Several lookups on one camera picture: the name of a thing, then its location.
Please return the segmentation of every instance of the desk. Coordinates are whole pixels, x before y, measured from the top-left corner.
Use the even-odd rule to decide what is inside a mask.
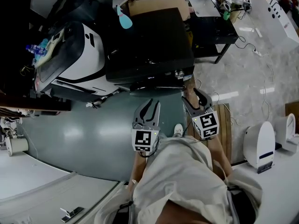
[[[212,0],[219,10],[217,0]],[[231,44],[238,39],[238,34],[230,20],[222,17],[197,17],[191,14],[190,19],[185,21],[189,24],[193,34],[192,51],[194,58],[217,56],[218,63],[224,56]],[[217,51],[216,44],[225,44],[221,52]]]

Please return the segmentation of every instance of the shoe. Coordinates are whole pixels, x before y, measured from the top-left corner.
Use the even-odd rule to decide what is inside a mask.
[[[173,136],[183,136],[183,126],[181,124],[177,124],[175,127],[174,127],[174,134]]]

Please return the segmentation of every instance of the tiled floor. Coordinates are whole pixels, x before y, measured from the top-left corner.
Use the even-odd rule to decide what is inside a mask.
[[[268,106],[265,102],[263,104],[264,86],[266,101],[270,105],[270,122],[277,116],[284,116],[285,103],[299,99],[299,47],[290,54],[272,53],[272,45],[264,33],[266,28],[260,27],[259,21],[247,15],[234,26],[238,35],[243,36],[246,43],[254,44],[264,56],[254,54],[251,45],[245,49],[232,45],[218,64],[198,60],[194,75],[202,82],[201,89],[211,93],[215,102],[220,94],[219,103],[230,104],[232,117],[238,123],[233,121],[232,128],[232,162],[237,162],[243,160],[242,144],[247,127],[268,119]],[[256,32],[239,29],[254,27],[261,30],[262,38]],[[240,47],[246,43],[236,42]]]

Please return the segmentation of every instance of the wooden pallet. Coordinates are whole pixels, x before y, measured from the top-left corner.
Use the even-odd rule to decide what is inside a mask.
[[[189,102],[193,105],[193,107],[197,108],[199,106],[197,96],[195,95],[193,88],[196,87],[194,77],[190,80],[185,81],[186,90],[184,92],[184,96],[189,100]],[[231,119],[230,113],[227,108],[221,105],[214,105],[214,109],[217,111],[218,119],[220,123],[219,130],[219,140],[223,146],[223,150],[225,155],[227,156],[229,162],[231,162],[231,150],[232,150],[232,129],[231,129]],[[194,129],[192,125],[192,119],[188,112],[186,112],[187,117],[187,125],[190,124],[187,128],[187,135],[193,136],[197,140],[201,140],[199,134]],[[207,146],[207,141],[202,141],[204,145]]]

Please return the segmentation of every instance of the blue bottle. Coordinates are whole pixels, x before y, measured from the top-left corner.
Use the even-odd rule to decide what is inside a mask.
[[[40,47],[38,45],[26,45],[26,50],[31,52],[32,54],[45,56],[47,54],[47,49]]]

